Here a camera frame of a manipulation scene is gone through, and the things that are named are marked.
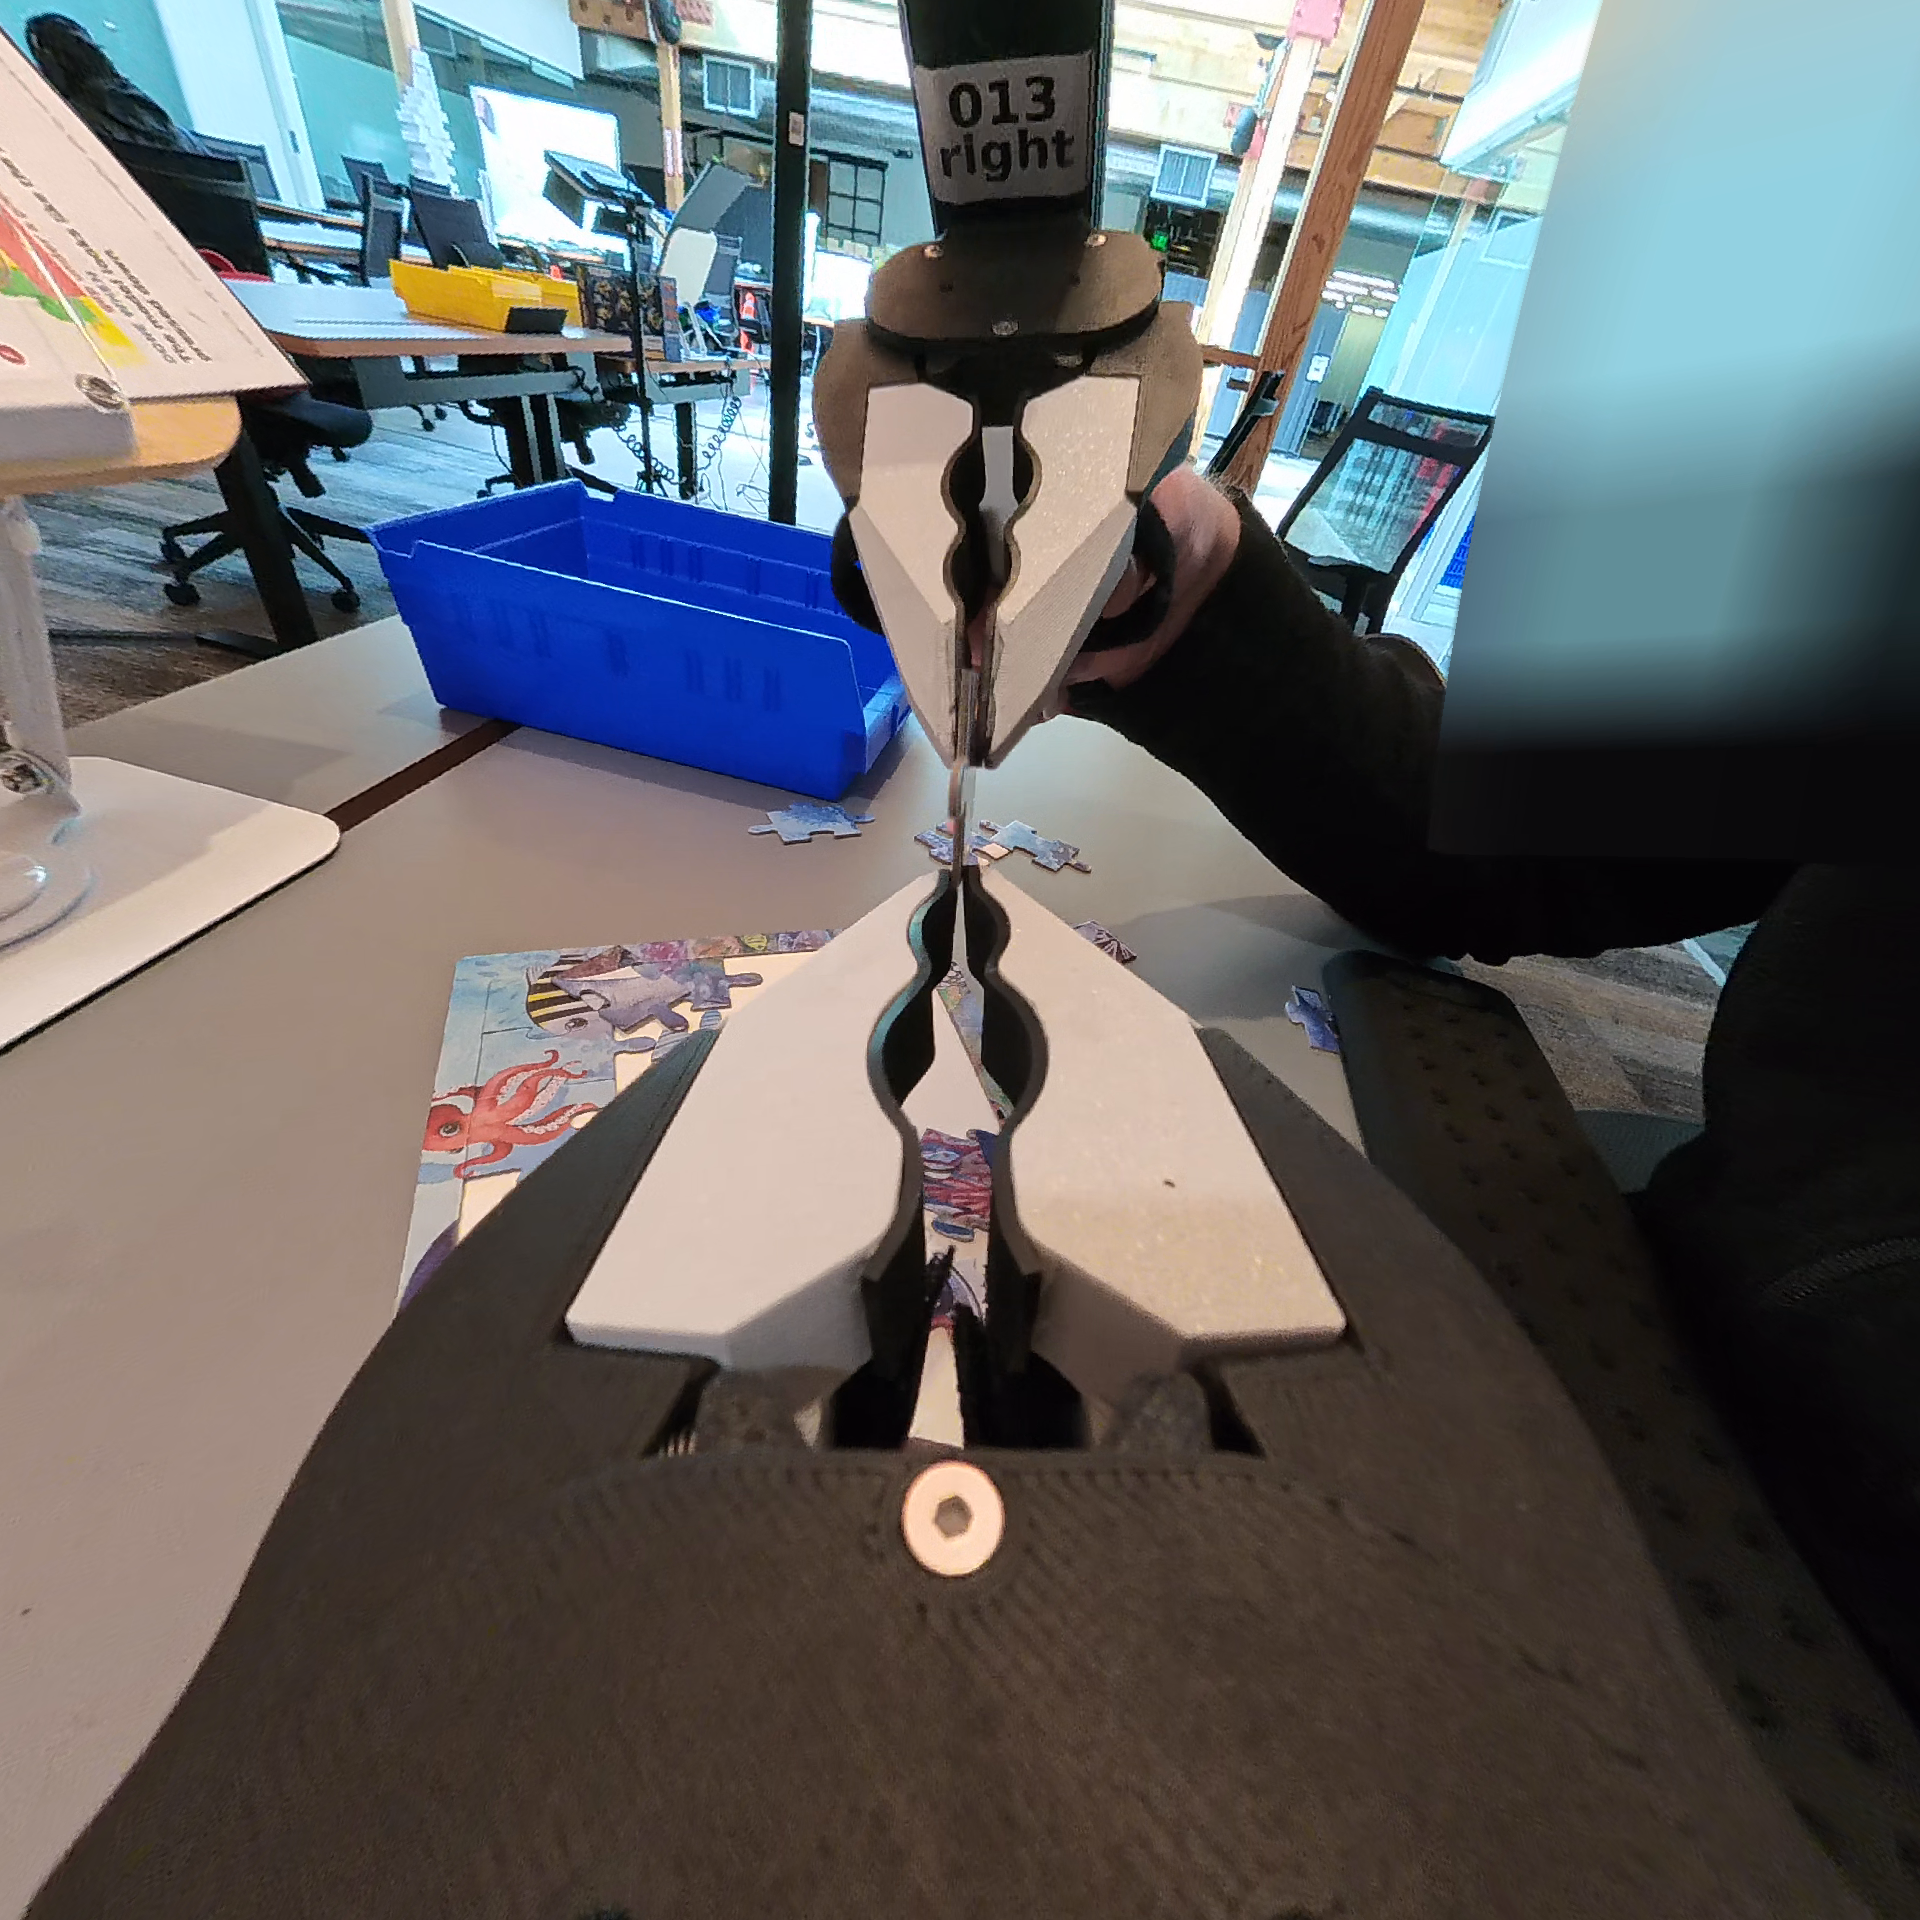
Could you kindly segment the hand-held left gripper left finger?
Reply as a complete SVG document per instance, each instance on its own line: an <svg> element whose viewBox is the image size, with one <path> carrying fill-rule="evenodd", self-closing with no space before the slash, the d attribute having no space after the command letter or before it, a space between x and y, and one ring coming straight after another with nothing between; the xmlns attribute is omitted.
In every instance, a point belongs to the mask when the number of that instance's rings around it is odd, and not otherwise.
<svg viewBox="0 0 1920 1920"><path fill-rule="evenodd" d="M566 1311L592 1349L800 1373L835 1443L896 1448L930 1320L920 1135L962 1134L962 1039L911 946L948 876L766 961L727 1014Z"/></svg>

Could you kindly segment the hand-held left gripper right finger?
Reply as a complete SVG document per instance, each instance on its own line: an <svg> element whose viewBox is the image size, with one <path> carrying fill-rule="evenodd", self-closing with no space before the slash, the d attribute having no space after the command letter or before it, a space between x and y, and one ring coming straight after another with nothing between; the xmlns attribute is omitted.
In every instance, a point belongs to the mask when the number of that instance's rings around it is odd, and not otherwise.
<svg viewBox="0 0 1920 1920"><path fill-rule="evenodd" d="M1222 1358L1323 1349L1346 1316L1225 1067L1259 1068L1016 885L969 874L995 1156L988 1310L956 1315L976 1448L1083 1440L1083 1402Z"/></svg>

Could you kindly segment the ocean print puzzle board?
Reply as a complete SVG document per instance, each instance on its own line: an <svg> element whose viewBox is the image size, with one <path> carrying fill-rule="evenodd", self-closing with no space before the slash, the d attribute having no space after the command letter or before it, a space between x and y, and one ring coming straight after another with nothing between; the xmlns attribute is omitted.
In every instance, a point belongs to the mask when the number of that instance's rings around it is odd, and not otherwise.
<svg viewBox="0 0 1920 1920"><path fill-rule="evenodd" d="M751 932L460 960L405 1245L407 1302L532 1171L695 1033L721 1029L826 948L830 932ZM989 1162L1005 1116L983 1068L969 973L939 990L936 1063L909 1101L925 1158L925 1241L949 1274L939 1321L988 1308Z"/></svg>

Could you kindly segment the orange pufferfish puzzle piece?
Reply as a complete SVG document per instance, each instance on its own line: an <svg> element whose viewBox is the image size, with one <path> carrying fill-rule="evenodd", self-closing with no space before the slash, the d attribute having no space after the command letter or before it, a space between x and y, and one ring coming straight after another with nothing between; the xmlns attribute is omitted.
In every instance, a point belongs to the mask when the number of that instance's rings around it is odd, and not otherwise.
<svg viewBox="0 0 1920 1920"><path fill-rule="evenodd" d="M991 686L981 666L965 666L956 676L954 740L948 777L948 897L954 930L965 926L967 878L974 861L976 777L991 747Z"/></svg>

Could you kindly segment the person's right forearm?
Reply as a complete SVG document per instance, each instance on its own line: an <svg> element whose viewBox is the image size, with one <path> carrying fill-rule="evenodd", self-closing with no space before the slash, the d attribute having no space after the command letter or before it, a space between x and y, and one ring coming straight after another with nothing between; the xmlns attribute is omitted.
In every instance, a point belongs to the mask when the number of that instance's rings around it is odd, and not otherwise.
<svg viewBox="0 0 1920 1920"><path fill-rule="evenodd" d="M1428 847L1445 686L1393 637L1356 637L1235 501L1235 555L1170 647L1070 711L1189 777L1283 874L1418 957L1591 957L1755 921L1792 867L1454 858Z"/></svg>

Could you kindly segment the person's right hand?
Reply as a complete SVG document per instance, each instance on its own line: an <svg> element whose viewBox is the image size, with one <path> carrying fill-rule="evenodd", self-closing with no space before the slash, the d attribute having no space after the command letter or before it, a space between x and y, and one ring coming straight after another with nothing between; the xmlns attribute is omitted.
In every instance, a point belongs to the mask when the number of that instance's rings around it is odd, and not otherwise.
<svg viewBox="0 0 1920 1920"><path fill-rule="evenodd" d="M1160 666L1235 562L1241 514L1233 498L1201 471L1189 465L1176 470L1154 488L1149 501L1172 543L1170 603L1147 637L1102 651L1085 643L1045 707L1045 717L1070 715L1081 686L1127 688Z"/></svg>

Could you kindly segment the group of assembled puzzle pieces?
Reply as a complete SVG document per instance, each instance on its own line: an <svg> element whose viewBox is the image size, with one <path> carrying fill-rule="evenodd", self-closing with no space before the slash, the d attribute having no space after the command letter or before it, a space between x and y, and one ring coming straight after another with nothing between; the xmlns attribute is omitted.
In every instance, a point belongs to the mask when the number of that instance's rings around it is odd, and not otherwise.
<svg viewBox="0 0 1920 1920"><path fill-rule="evenodd" d="M721 1029L830 940L803 930L460 960L424 1174L534 1171L692 1033Z"/></svg>

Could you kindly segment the blue plastic storage bin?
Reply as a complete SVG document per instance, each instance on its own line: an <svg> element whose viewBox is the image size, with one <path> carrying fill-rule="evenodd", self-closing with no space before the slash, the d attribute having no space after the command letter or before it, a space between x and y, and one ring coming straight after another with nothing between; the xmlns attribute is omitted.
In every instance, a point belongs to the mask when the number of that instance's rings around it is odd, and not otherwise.
<svg viewBox="0 0 1920 1920"><path fill-rule="evenodd" d="M909 701L830 582L830 538L551 483L381 522L443 709L838 802Z"/></svg>

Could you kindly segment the black perforated pad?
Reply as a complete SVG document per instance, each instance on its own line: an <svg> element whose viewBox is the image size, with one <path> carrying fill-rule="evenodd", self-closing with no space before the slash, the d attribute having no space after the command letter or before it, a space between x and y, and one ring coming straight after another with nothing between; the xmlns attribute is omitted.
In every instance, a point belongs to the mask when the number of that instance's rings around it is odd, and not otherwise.
<svg viewBox="0 0 1920 1920"><path fill-rule="evenodd" d="M1326 964L1367 1156L1460 1246L1608 1459L1694 1653L1807 1836L1919 1915L1916 1729L1670 1324L1622 1190L1514 1006L1364 950Z"/></svg>

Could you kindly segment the yellow plastic bin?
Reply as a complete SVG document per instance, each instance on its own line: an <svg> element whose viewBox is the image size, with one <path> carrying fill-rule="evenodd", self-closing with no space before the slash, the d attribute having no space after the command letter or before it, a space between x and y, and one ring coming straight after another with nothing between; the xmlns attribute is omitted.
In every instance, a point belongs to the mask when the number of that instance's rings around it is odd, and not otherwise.
<svg viewBox="0 0 1920 1920"><path fill-rule="evenodd" d="M534 338L584 325L578 285L554 275L395 261L392 288L409 317L475 332Z"/></svg>

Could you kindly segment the white stand base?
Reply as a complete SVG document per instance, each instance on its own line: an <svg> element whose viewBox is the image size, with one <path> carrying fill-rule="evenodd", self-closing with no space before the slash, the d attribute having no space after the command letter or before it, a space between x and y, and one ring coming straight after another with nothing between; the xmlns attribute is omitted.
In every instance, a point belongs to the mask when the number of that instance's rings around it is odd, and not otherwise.
<svg viewBox="0 0 1920 1920"><path fill-rule="evenodd" d="M317 813L110 758L5 794L3 1046L230 920L339 845Z"/></svg>

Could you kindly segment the person's black clothing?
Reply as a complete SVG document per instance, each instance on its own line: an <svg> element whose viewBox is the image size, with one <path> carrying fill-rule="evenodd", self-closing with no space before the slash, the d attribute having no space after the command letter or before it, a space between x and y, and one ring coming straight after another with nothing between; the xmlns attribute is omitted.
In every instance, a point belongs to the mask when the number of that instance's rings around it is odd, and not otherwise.
<svg viewBox="0 0 1920 1920"><path fill-rule="evenodd" d="M1919 1693L1919 876L1801 868L1733 967L1640 1220L1727 1424Z"/></svg>

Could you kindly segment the white instruction board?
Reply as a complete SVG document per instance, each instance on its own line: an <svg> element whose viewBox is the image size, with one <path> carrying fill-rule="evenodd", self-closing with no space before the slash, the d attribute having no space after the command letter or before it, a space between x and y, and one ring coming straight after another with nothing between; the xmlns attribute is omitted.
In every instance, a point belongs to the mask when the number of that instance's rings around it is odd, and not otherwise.
<svg viewBox="0 0 1920 1920"><path fill-rule="evenodd" d="M227 284L5 42L5 465L129 452L135 405L299 385Z"/></svg>

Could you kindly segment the wooden post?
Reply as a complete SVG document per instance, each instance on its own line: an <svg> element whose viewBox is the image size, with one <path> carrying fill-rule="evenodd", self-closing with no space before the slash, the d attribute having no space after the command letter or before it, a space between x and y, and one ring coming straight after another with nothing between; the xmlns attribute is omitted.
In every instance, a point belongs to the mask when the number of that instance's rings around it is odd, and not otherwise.
<svg viewBox="0 0 1920 1920"><path fill-rule="evenodd" d="M1424 28L1427 13L1421 2L1291 6L1262 74L1250 140L1235 147L1235 195L1199 320L1208 363L1199 437L1226 379L1252 397L1263 371L1283 371L1284 401L1303 385L1314 317L1364 185L1409 195L1445 181L1437 148L1458 107L1458 76L1449 39ZM1301 204L1284 221L1257 348L1241 353L1235 325L1303 140L1314 148Z"/></svg>

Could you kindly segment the metal stand bracket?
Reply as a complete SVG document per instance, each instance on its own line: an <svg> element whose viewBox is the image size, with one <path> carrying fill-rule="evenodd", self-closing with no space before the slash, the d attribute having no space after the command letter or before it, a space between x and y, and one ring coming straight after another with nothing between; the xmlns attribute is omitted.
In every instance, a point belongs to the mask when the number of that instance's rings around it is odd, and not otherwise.
<svg viewBox="0 0 1920 1920"><path fill-rule="evenodd" d="M94 876L73 836L85 813L38 593L38 527L3 501L3 948L58 925Z"/></svg>

